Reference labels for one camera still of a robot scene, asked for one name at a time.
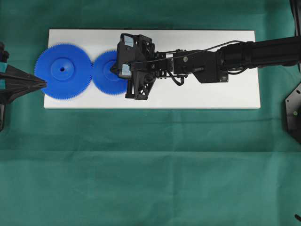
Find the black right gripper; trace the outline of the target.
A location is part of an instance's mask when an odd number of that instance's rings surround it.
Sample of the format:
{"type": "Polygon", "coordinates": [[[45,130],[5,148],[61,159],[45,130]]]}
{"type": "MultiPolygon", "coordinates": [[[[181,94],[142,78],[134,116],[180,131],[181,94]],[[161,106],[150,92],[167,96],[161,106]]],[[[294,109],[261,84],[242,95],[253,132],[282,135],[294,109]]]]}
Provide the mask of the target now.
{"type": "Polygon", "coordinates": [[[117,61],[110,71],[127,80],[125,97],[147,100],[156,80],[148,61],[154,59],[155,45],[152,39],[143,35],[123,33],[117,45],[117,61]]]}

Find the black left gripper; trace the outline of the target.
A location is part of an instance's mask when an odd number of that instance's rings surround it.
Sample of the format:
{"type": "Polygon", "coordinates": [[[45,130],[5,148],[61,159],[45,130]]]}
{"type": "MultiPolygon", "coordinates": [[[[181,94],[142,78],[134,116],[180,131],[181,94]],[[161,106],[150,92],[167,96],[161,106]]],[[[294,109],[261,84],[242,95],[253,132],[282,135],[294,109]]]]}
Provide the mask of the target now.
{"type": "Polygon", "coordinates": [[[28,93],[40,90],[47,86],[47,83],[35,77],[32,74],[26,73],[11,65],[7,61],[9,53],[5,50],[3,42],[0,43],[0,130],[4,128],[6,105],[12,103],[16,98],[19,98],[28,93]],[[18,88],[6,89],[6,81],[9,85],[30,85],[18,88]]]}

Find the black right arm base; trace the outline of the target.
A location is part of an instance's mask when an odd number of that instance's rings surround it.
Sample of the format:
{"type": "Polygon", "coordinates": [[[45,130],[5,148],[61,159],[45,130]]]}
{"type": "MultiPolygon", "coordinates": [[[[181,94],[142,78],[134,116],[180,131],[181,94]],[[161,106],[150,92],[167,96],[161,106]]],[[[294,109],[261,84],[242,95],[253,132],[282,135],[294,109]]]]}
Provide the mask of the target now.
{"type": "Polygon", "coordinates": [[[286,124],[288,133],[301,143],[301,84],[285,99],[286,124]]]}

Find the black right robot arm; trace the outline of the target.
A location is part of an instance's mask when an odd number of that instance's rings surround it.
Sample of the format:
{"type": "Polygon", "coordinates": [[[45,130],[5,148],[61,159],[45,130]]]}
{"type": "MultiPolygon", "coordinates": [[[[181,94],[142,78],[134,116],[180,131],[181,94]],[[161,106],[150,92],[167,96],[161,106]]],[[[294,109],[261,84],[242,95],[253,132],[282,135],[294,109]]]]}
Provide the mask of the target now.
{"type": "Polygon", "coordinates": [[[301,62],[299,36],[267,41],[229,41],[204,50],[158,52],[152,39],[123,33],[110,71],[127,80],[126,98],[146,100],[157,79],[181,86],[193,74],[200,83],[228,82],[247,69],[301,62]]]}

